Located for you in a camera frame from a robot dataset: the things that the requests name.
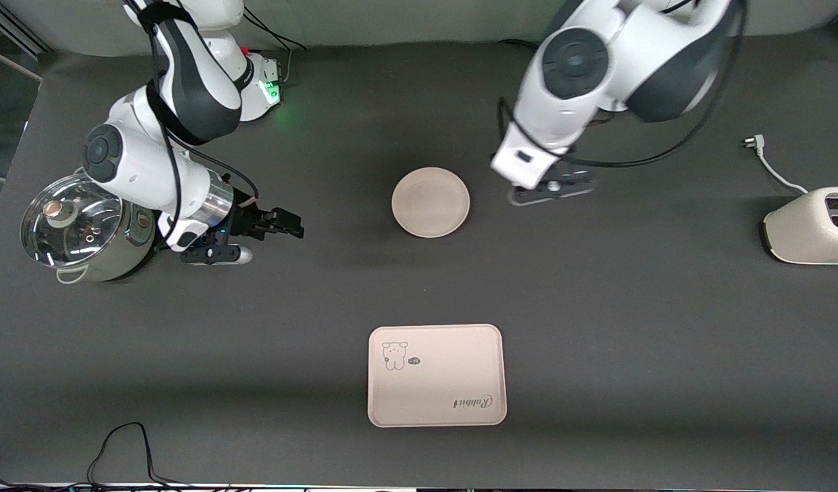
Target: white toaster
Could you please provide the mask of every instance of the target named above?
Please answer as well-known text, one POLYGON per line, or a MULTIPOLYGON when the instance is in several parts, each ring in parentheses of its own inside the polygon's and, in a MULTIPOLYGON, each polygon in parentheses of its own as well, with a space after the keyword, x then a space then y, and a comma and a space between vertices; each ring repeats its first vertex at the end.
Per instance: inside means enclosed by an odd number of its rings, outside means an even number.
POLYGON ((838 264, 838 187, 820 188, 766 215, 766 248, 791 264, 838 264))

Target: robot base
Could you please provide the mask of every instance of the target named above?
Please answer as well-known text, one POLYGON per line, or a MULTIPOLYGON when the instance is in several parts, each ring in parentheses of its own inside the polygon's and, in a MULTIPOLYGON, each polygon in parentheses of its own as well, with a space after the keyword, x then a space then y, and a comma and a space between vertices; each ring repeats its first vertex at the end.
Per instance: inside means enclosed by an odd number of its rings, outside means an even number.
POLYGON ((247 54, 246 58, 254 67, 254 79, 241 92, 242 122, 261 118, 268 109, 279 104, 282 88, 275 59, 267 59, 257 53, 247 54))

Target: beige tray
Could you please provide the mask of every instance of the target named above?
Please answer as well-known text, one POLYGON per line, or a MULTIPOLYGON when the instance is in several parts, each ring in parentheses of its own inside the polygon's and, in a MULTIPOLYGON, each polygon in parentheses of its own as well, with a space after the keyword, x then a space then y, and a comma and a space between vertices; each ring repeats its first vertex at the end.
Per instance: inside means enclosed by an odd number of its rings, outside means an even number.
POLYGON ((375 426, 494 426, 507 415, 494 326, 381 327, 368 354, 367 417, 375 426))

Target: pot handle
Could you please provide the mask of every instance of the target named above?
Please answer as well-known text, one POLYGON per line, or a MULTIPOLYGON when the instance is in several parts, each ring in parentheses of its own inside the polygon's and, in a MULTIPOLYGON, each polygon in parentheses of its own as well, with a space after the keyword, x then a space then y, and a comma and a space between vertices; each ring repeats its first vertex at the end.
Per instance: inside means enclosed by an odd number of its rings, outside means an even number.
POLYGON ((57 269, 57 282, 61 284, 65 284, 65 286, 69 286, 70 284, 75 284, 85 278, 85 274, 88 272, 88 265, 79 266, 78 268, 58 268, 57 269))

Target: black cable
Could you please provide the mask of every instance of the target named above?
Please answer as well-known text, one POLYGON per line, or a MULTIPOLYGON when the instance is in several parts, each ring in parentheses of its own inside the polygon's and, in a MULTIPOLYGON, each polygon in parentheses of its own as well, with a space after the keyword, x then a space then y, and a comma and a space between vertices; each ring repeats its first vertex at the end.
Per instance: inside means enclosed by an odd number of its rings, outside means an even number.
POLYGON ((246 184, 249 187, 252 188, 253 196, 256 197, 256 199, 258 198, 258 194, 259 194, 258 193, 258 187, 256 186, 256 184, 254 184, 252 182, 252 180, 250 180, 248 178, 248 176, 246 174, 242 174, 242 172, 240 172, 234 166, 225 164, 225 163, 221 162, 219 159, 216 159, 216 158, 213 158, 212 156, 206 155, 205 153, 200 152, 200 150, 197 150, 194 147, 189 146, 189 144, 183 142, 181 138, 173 135, 172 133, 170 133, 170 131, 167 131, 167 133, 168 133, 168 135, 170 135, 170 138, 172 138, 174 142, 179 144, 179 146, 185 147, 185 149, 188 150, 188 152, 198 156, 198 158, 206 159, 207 161, 213 163, 214 165, 218 165, 218 166, 222 167, 223 169, 226 169, 229 172, 232 172, 233 174, 236 174, 238 177, 240 177, 241 180, 246 181, 246 184))
MULTIPOLYGON (((160 74, 161 74, 161 66, 159 64, 159 60, 157 57, 159 53, 157 52, 157 44, 154 43, 154 36, 152 34, 148 34, 148 41, 151 43, 151 59, 152 64, 154 65, 154 77, 152 80, 154 81, 154 90, 157 93, 161 93, 161 82, 160 82, 160 74)), ((167 156, 170 157, 170 166, 173 169, 173 183, 176 185, 176 209, 173 211, 172 220, 173 223, 170 224, 170 228, 167 230, 167 234, 163 235, 163 239, 161 239, 160 243, 157 243, 154 246, 154 250, 161 251, 167 247, 167 240, 173 236, 173 231, 176 230, 176 222, 179 221, 179 215, 182 214, 182 178, 179 176, 179 166, 176 164, 176 154, 173 152, 173 145, 170 143, 169 134, 170 131, 167 130, 165 125, 157 119, 157 116, 154 117, 157 120, 157 124, 161 128, 161 137, 163 137, 163 144, 167 148, 167 156)))
POLYGON ((675 10, 677 10, 677 9, 679 9, 679 8, 681 8, 681 7, 686 7, 686 6, 687 6, 688 4, 690 4, 690 2, 692 2, 692 1, 693 1, 693 0, 683 0, 681 3, 676 3, 675 5, 672 5, 672 6, 668 7, 668 9, 663 9, 663 10, 660 10, 660 11, 659 11, 659 13, 661 13, 661 14, 670 14, 671 12, 674 12, 675 10))
MULTIPOLYGON (((150 490, 154 490, 156 492, 172 492, 173 489, 170 485, 161 485, 160 483, 155 482, 154 484, 148 485, 110 485, 105 483, 72 483, 70 485, 62 486, 62 487, 50 487, 46 485, 38 485, 35 483, 17 483, 17 484, 8 484, 14 485, 15 487, 7 487, 3 486, 0 487, 0 492, 69 492, 72 489, 72 492, 148 492, 150 490)), ((257 489, 270 489, 273 490, 275 487, 260 487, 255 488, 257 489)), ((188 487, 180 487, 178 490, 185 492, 187 490, 198 490, 203 492, 250 492, 253 489, 212 489, 210 486, 206 487, 198 487, 198 486, 188 486, 188 487)))
POLYGON ((3 488, 0 488, 0 491, 4 492, 62 492, 64 490, 69 490, 74 487, 80 487, 91 484, 87 482, 76 482, 63 487, 48 487, 46 485, 37 485, 35 483, 10 483, 0 478, 0 485, 3 485, 3 488))
POLYGON ((270 30, 270 28, 268 28, 268 26, 267 26, 266 24, 264 24, 264 21, 262 21, 262 20, 259 18, 259 16, 257 16, 254 12, 252 12, 252 10, 251 10, 251 9, 249 9, 248 7, 243 6, 243 9, 245 9, 245 10, 246 10, 246 13, 248 13, 248 15, 252 16, 252 18, 254 18, 254 20, 256 20, 256 21, 257 21, 257 23, 259 24, 259 25, 256 25, 257 27, 259 27, 259 28, 263 29, 264 31, 268 31, 270 34, 272 34, 273 36, 275 36, 275 37, 277 37, 277 38, 282 38, 283 40, 288 41, 288 42, 290 42, 291 44, 294 44, 295 46, 299 46, 299 47, 300 47, 301 49, 303 49, 304 51, 307 51, 307 47, 306 47, 306 46, 304 46, 304 45, 303 45, 303 44, 301 44, 301 43, 298 43, 298 41, 290 40, 290 38, 286 38, 285 36, 282 36, 282 34, 277 34, 277 33, 275 33, 274 31, 271 31, 271 30, 270 30))
POLYGON ((103 439, 103 444, 100 445, 100 452, 97 452, 97 456, 94 457, 94 460, 91 461, 90 465, 88 465, 87 471, 85 471, 85 479, 87 480, 87 482, 92 484, 96 483, 94 482, 94 468, 97 467, 97 463, 100 461, 100 458, 103 458, 103 454, 106 452, 106 446, 109 445, 109 439, 112 438, 113 434, 115 434, 119 430, 122 430, 123 428, 130 426, 137 426, 143 432, 143 443, 145 445, 146 455, 146 474, 148 475, 148 479, 152 480, 154 483, 157 483, 165 487, 166 489, 179 491, 179 489, 174 488, 170 484, 184 482, 179 482, 179 480, 173 480, 171 478, 161 476, 154 470, 154 461, 151 457, 151 446, 150 444, 148 444, 148 433, 146 432, 145 426, 141 422, 128 422, 126 424, 121 424, 121 426, 117 426, 115 427, 115 429, 109 431, 109 434, 107 434, 106 438, 103 439))
POLYGON ((251 25, 256 26, 258 29, 260 29, 262 31, 265 31, 265 32, 267 32, 267 34, 270 34, 271 36, 273 36, 276 39, 276 41, 278 41, 279 44, 282 45, 282 47, 284 47, 286 50, 288 50, 289 53, 291 53, 291 46, 288 46, 287 44, 285 44, 285 41, 282 38, 280 38, 279 35, 276 34, 274 31, 270 31, 268 28, 264 27, 263 25, 258 24, 257 21, 252 20, 252 18, 250 18, 249 16, 247 16, 246 20, 251 25))
POLYGON ((738 25, 738 34, 735 35, 735 39, 732 40, 732 47, 731 53, 729 54, 729 59, 726 61, 726 65, 722 70, 722 75, 720 76, 719 84, 717 85, 716 92, 712 101, 710 102, 709 106, 705 110, 704 114, 701 116, 701 119, 694 125, 692 130, 688 132, 688 134, 679 140, 678 143, 673 144, 668 150, 664 150, 663 152, 657 153, 654 156, 650 156, 646 159, 638 159, 638 160, 631 160, 631 161, 621 161, 621 162, 603 162, 603 161, 594 161, 594 160, 585 160, 585 159, 578 159, 572 156, 571 154, 567 155, 560 155, 552 150, 548 150, 547 147, 542 146, 522 125, 516 121, 513 117, 513 110, 507 105, 507 101, 501 97, 498 99, 498 133, 501 134, 501 138, 504 138, 504 112, 509 116, 510 121, 515 125, 516 128, 522 133, 522 135, 529 141, 533 146, 536 146, 538 149, 547 152, 551 156, 555 156, 558 159, 565 160, 571 164, 575 165, 583 165, 585 167, 609 167, 609 168, 626 168, 626 167, 638 167, 641 165, 647 165, 654 162, 659 161, 660 159, 666 158, 667 156, 672 155, 673 153, 677 152, 681 147, 685 144, 690 142, 692 138, 697 134, 704 125, 707 124, 707 121, 712 117, 714 109, 716 108, 717 104, 720 102, 722 97, 722 93, 725 92, 726 86, 729 84, 729 78, 731 78, 731 74, 733 72, 735 61, 738 59, 738 53, 741 51, 741 43, 744 37, 744 28, 747 26, 747 2, 746 0, 738 0, 738 3, 741 4, 741 20, 740 24, 738 25))
POLYGON ((532 41, 525 41, 525 40, 517 40, 517 38, 507 38, 506 40, 498 41, 500 44, 515 44, 516 46, 524 46, 526 48, 537 50, 539 43, 535 43, 532 41))

